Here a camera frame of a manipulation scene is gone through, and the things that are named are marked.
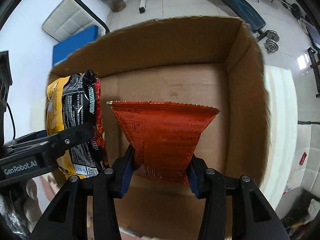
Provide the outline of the white chair blue cushion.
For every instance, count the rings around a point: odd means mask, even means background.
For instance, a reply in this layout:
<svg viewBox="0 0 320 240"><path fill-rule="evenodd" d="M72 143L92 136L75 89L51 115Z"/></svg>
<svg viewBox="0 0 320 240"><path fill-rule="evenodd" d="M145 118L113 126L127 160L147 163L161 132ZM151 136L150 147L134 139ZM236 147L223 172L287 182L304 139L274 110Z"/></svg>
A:
<svg viewBox="0 0 320 240"><path fill-rule="evenodd" d="M110 32L106 23L82 0L60 2L42 24L42 30L58 42L53 46L53 66Z"/></svg>

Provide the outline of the orange chip bag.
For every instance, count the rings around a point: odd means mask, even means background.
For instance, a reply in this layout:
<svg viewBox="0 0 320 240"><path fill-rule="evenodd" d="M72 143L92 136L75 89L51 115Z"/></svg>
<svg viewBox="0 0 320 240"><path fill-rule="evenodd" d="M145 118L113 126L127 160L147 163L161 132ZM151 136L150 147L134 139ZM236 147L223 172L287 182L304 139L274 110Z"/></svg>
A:
<svg viewBox="0 0 320 240"><path fill-rule="evenodd" d="M186 185L186 169L201 133L219 114L214 107L176 102L110 101L135 149L139 177Z"/></svg>

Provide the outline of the dark wooden chair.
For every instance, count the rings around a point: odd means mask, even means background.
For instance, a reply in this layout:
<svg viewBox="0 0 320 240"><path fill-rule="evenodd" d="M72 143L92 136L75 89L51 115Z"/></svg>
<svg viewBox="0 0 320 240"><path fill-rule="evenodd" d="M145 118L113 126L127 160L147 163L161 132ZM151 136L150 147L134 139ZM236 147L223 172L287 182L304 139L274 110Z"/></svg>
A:
<svg viewBox="0 0 320 240"><path fill-rule="evenodd" d="M314 49L309 47L307 51L311 61L310 68L313 70L315 81L316 81L316 88L317 88L316 98L319 98L319 93L320 93L319 61L316 61L316 58L315 58L316 51Z"/></svg>

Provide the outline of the small red packet on chair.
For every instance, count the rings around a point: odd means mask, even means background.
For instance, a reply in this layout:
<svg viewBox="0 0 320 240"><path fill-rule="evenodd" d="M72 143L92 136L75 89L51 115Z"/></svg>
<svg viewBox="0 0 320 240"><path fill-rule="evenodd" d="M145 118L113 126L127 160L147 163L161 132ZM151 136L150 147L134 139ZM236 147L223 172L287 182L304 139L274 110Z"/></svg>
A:
<svg viewBox="0 0 320 240"><path fill-rule="evenodd" d="M306 159L306 156L307 156L307 153L304 152L304 153L302 154L302 157L301 157L300 161L299 161L299 165L300 165L300 166L302 166L302 165L304 164L304 161L305 161L305 159Z"/></svg>

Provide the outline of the yellow black snack bag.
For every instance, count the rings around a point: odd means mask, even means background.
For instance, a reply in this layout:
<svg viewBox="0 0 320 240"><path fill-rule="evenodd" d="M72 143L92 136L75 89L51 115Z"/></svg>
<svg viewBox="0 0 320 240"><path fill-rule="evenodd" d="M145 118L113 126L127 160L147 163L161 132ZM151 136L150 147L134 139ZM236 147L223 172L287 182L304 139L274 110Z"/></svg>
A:
<svg viewBox="0 0 320 240"><path fill-rule="evenodd" d="M66 178L73 175L89 178L108 168L100 89L100 80L91 70L58 78L47 86L48 135L86 123L91 124L94 131L92 139L66 150L57 159Z"/></svg>

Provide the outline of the chrome dumbbell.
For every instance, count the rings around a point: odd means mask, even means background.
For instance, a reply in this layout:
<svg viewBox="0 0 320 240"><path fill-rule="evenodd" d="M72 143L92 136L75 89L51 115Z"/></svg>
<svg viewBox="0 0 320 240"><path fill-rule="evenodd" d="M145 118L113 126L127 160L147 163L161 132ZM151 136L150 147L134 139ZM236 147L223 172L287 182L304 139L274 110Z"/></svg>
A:
<svg viewBox="0 0 320 240"><path fill-rule="evenodd" d="M274 30L269 30L266 35L266 41L264 43L264 47L269 54L273 54L278 51L279 45L278 42L280 37L278 33Z"/></svg>

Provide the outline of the cardboard snack box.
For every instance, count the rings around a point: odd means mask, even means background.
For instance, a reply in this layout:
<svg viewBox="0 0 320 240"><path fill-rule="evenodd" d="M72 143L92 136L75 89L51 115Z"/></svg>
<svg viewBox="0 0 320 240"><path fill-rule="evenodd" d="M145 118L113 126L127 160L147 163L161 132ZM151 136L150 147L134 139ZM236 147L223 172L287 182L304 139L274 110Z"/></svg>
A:
<svg viewBox="0 0 320 240"><path fill-rule="evenodd" d="M260 47L239 18L151 20L113 31L56 65L49 84L92 70L101 83L109 161L135 149L138 170L115 201L122 228L197 239L204 201L192 157L260 185L268 157L268 95Z"/></svg>

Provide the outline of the striped cat table mat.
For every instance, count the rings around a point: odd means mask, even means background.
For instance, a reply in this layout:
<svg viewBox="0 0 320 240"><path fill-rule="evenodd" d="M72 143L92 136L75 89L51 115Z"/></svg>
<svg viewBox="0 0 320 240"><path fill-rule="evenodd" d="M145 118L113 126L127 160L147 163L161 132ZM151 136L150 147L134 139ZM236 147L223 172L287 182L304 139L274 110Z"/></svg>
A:
<svg viewBox="0 0 320 240"><path fill-rule="evenodd" d="M275 209L285 191L296 150L298 107L290 70L266 65L268 152L260 190Z"/></svg>

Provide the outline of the white padded chair right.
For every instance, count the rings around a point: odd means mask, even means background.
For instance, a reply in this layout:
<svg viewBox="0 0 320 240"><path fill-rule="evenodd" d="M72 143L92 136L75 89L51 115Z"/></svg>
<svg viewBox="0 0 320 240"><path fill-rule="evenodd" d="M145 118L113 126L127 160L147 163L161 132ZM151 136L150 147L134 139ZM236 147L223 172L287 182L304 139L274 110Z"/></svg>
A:
<svg viewBox="0 0 320 240"><path fill-rule="evenodd" d="M300 166L304 152L307 156ZM285 192L297 188L319 197L319 124L316 123L298 125L296 150Z"/></svg>

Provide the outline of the floor barbell black plates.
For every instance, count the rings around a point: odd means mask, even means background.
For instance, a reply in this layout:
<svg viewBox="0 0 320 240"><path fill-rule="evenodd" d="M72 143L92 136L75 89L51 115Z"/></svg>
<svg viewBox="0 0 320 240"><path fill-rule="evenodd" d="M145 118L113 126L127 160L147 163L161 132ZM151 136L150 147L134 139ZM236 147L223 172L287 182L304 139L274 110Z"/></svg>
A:
<svg viewBox="0 0 320 240"><path fill-rule="evenodd" d="M303 17L301 10L300 10L300 7L296 3L289 4L285 0L280 0L280 1L282 3L283 7L285 7L286 9L289 9L291 11L291 14L295 19L299 20Z"/></svg>

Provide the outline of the blue sit-up bench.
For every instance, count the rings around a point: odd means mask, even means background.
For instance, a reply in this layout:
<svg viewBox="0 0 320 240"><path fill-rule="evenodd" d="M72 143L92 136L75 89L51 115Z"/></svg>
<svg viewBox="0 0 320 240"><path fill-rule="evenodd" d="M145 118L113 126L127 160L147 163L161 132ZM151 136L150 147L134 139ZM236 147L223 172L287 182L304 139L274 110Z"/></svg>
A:
<svg viewBox="0 0 320 240"><path fill-rule="evenodd" d="M266 25L260 14L246 0L221 0L230 7L235 14L249 24L253 33L258 33L258 41L267 36L268 30L263 31Z"/></svg>

